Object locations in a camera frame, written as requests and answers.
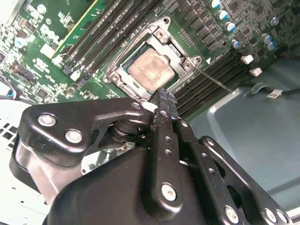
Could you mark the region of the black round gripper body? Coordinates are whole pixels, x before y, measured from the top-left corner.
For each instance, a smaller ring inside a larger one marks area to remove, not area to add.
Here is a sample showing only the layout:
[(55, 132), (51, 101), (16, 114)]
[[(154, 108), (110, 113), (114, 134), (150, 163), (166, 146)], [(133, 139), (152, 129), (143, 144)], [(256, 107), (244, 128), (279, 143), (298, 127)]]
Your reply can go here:
[(130, 150), (61, 190), (46, 225), (159, 225), (143, 205), (151, 181), (181, 186), (181, 211), (169, 225), (204, 225), (206, 219), (189, 168), (174, 156), (157, 159), (146, 149)]

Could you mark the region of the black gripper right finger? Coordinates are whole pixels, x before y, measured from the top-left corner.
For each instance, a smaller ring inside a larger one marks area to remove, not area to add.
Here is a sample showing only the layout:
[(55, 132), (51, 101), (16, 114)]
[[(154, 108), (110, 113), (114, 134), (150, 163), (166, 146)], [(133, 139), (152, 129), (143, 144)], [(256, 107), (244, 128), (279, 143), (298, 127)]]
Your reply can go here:
[(290, 225), (279, 204), (211, 137), (196, 138), (169, 95), (183, 170), (183, 210), (172, 225)]

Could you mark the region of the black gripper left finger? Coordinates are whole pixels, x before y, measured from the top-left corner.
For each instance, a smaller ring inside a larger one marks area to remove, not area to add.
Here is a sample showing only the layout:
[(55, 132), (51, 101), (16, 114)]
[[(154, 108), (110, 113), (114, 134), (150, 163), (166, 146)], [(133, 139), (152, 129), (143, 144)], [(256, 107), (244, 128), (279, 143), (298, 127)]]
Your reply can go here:
[[(20, 181), (30, 177), (47, 204), (71, 182), (122, 154), (146, 149), (179, 160), (169, 95), (158, 89), (153, 111), (129, 97), (33, 105), (23, 113), (10, 168)], [(151, 181), (143, 205), (151, 217), (172, 219), (183, 205), (181, 186)]]

